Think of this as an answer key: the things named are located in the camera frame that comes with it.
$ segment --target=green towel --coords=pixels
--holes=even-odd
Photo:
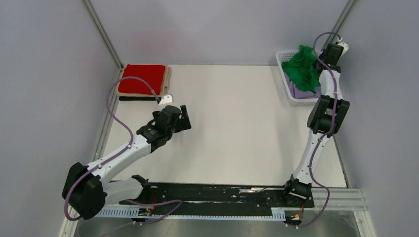
[[[298,89],[316,93],[316,87],[320,86],[320,83],[319,74],[313,68],[313,62],[317,59],[312,51],[313,48],[300,45],[300,52],[281,66]]]

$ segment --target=table surface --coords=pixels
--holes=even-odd
[[[191,130],[141,158],[115,177],[152,182],[283,185],[303,154],[313,106],[288,104],[278,67],[170,65],[169,93],[186,105]],[[159,110],[152,101],[120,101],[116,116],[133,131]],[[113,122],[104,154],[129,140]],[[314,172],[329,187],[346,187],[331,140]]]
[[[303,223],[313,220],[317,213],[304,211]],[[95,217],[82,220],[79,236],[102,236],[117,226],[130,222],[126,218]],[[326,211],[310,228],[294,230],[278,221],[216,221],[164,220],[152,225],[129,225],[110,232],[106,237],[360,237],[352,211]]]

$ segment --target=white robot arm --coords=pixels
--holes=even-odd
[[[339,87],[340,73],[338,73],[337,71],[333,71],[333,75],[335,76],[336,83],[337,83],[337,98],[339,100],[343,99],[342,92]],[[335,90],[334,81],[329,71],[327,70],[322,71],[319,77],[319,82],[322,85],[322,95],[326,95],[326,96],[330,96],[331,98],[334,98],[335,97],[334,96],[334,90]],[[301,161],[298,164],[297,169],[293,173],[294,178],[299,179],[299,181],[302,183],[305,183],[305,184],[313,183],[313,180],[311,179],[310,173],[309,173],[309,164],[310,164],[311,156],[314,152],[314,148],[316,147],[317,142],[319,141],[322,135],[323,133],[320,133],[320,132],[315,134],[313,133],[313,130],[309,131],[307,144],[305,146],[305,150],[302,155]],[[320,145],[317,148],[316,153],[314,154],[314,158],[311,165],[312,170],[316,168],[317,161],[319,160],[322,154],[323,148],[328,143],[329,139],[330,139],[329,137],[324,137],[322,141],[320,142]]]
[[[337,66],[337,61],[347,50],[348,45],[344,42],[329,43],[319,57],[329,68],[324,67],[318,61],[313,65],[320,72],[319,82],[322,87],[322,95],[307,121],[310,131],[301,161],[290,180],[285,184],[283,197],[289,205],[301,205],[311,197],[313,179],[310,169],[314,172],[323,148],[331,136],[338,132],[349,109],[349,102],[343,99],[339,86],[340,67]]]
[[[109,155],[86,166],[78,162],[70,168],[62,193],[63,198],[66,198],[71,187],[83,174],[91,172],[77,184],[69,200],[69,204],[84,219],[94,217],[109,204],[138,198],[143,187],[150,185],[139,175],[123,181],[113,182],[112,179],[136,160],[166,144],[174,133],[191,129],[186,106],[180,106],[179,109],[169,105],[171,102],[171,96],[162,97],[159,105],[165,107],[161,111],[153,112],[154,119],[136,132],[131,144],[127,142]]]

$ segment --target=purple cloth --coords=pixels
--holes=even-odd
[[[312,98],[319,98],[322,94],[322,88],[321,86],[318,86],[316,88],[316,93],[314,94],[311,91],[302,91],[298,89],[294,82],[290,81],[290,77],[284,73],[285,80],[287,80],[288,88],[290,89],[291,95],[294,97],[294,99],[312,99]]]

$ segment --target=black mounting plate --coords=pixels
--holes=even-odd
[[[271,216],[272,207],[290,206],[283,201],[284,186],[250,186],[221,184],[153,183],[135,201],[152,204],[174,199],[183,201],[175,215],[199,216]],[[121,201],[120,204],[131,204]],[[177,203],[157,206],[153,214],[164,215]],[[304,201],[305,208],[314,207],[313,198]]]

